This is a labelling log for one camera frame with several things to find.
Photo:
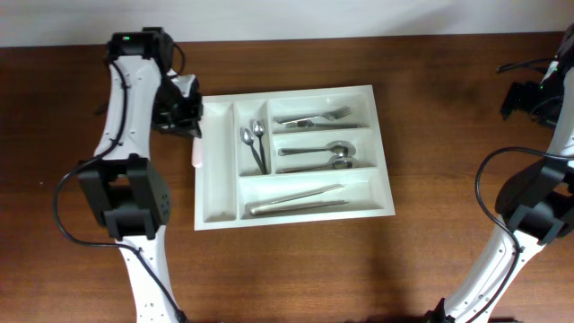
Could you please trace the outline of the white plastic knife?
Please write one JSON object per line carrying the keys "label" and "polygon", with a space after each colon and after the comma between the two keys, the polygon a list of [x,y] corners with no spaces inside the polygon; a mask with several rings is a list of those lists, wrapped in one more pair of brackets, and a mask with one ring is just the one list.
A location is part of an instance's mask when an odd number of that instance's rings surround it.
{"label": "white plastic knife", "polygon": [[192,166],[196,169],[200,169],[203,166],[203,154],[204,154],[204,148],[203,148],[203,143],[204,143],[204,135],[205,135],[205,130],[204,130],[204,118],[202,118],[198,125],[200,127],[201,130],[201,135],[199,137],[195,137],[193,140],[193,147],[192,147]]}

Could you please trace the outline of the small metal teaspoon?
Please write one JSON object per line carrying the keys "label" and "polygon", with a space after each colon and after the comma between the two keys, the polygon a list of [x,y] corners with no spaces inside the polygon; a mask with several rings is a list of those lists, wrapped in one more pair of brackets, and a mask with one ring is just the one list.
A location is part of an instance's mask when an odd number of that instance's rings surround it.
{"label": "small metal teaspoon", "polygon": [[257,150],[255,149],[255,146],[254,146],[255,135],[252,133],[251,130],[249,130],[245,127],[242,127],[239,132],[240,132],[241,142],[246,144],[249,147],[258,168],[260,169],[262,174],[265,174],[264,164],[261,160],[259,153],[257,152]]}
{"label": "small metal teaspoon", "polygon": [[268,168],[266,165],[265,148],[264,148],[264,141],[263,141],[263,136],[265,134],[265,127],[264,127],[263,123],[260,120],[256,119],[252,123],[252,131],[255,134],[255,136],[258,138],[258,141],[259,141],[259,153],[260,153],[260,158],[261,158],[261,162],[262,162],[263,173],[267,174]]}

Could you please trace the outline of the long metal fork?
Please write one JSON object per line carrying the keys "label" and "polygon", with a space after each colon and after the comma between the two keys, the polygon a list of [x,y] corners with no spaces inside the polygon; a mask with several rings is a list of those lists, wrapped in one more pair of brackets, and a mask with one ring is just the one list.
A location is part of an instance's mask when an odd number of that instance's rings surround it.
{"label": "long metal fork", "polygon": [[296,121],[294,123],[287,123],[284,125],[287,129],[295,128],[316,128],[316,129],[346,129],[346,128],[360,128],[360,124],[356,123],[314,123],[310,119]]}

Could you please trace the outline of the metal serving tongs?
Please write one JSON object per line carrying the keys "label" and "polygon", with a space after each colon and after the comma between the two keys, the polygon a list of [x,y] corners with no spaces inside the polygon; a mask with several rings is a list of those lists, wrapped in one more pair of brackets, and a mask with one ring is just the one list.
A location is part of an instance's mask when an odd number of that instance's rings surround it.
{"label": "metal serving tongs", "polygon": [[287,196],[277,196],[265,201],[251,202],[246,204],[246,213],[249,216],[264,216],[269,214],[279,214],[290,211],[299,211],[333,205],[344,205],[345,200],[309,200],[302,202],[302,199],[319,196],[328,192],[344,188],[342,184],[334,184],[322,188],[314,188],[300,193],[290,194]]}

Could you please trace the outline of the short metal fork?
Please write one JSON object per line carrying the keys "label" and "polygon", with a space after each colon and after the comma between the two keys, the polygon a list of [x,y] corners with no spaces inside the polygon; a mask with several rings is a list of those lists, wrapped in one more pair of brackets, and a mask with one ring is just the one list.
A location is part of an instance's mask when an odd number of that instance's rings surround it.
{"label": "short metal fork", "polygon": [[345,118],[352,114],[352,108],[350,106],[343,106],[338,109],[320,112],[316,114],[309,114],[305,116],[289,117],[289,118],[275,118],[274,123],[285,126],[285,127],[297,127],[300,124],[307,124],[309,121],[314,119],[324,119],[327,121],[336,121],[341,118]]}

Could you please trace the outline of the metal tablespoon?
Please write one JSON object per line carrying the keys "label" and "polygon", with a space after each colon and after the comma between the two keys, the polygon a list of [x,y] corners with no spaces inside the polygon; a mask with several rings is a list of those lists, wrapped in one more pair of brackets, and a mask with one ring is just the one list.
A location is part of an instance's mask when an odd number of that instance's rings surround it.
{"label": "metal tablespoon", "polygon": [[354,156],[356,148],[353,144],[346,141],[333,141],[323,147],[317,148],[281,148],[278,151],[280,156],[303,154],[303,153],[320,153],[330,152],[337,157]]}
{"label": "metal tablespoon", "polygon": [[359,166],[359,161],[353,157],[332,157],[328,162],[320,165],[304,166],[304,167],[294,167],[280,169],[277,171],[278,174],[284,173],[295,173],[295,172],[305,172],[305,171],[319,171],[319,170],[346,170],[352,169]]}

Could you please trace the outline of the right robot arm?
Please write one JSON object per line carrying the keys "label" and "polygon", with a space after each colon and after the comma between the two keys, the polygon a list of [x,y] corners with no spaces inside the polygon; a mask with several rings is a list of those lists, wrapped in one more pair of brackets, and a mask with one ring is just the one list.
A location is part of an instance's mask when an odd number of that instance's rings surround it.
{"label": "right robot arm", "polygon": [[[519,271],[554,240],[573,230],[573,29],[564,31],[552,57],[499,67],[543,74],[538,83],[513,83],[500,114],[524,111],[553,131],[546,151],[510,146],[488,155],[474,181],[477,202],[494,223],[483,253],[462,285],[428,311],[426,322],[487,322]],[[494,209],[483,202],[481,179],[487,164],[506,152],[536,156],[535,163],[513,175],[500,189]]]}

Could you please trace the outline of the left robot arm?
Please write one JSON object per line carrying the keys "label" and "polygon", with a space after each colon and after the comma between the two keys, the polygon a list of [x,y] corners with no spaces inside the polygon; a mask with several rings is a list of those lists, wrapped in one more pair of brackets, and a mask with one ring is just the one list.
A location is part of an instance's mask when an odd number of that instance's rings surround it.
{"label": "left robot arm", "polygon": [[99,226],[125,261],[139,322],[185,322],[171,289],[165,233],[170,190],[151,162],[150,136],[199,138],[199,83],[173,69],[179,47],[161,27],[117,32],[106,47],[107,118],[93,157],[76,174]]}

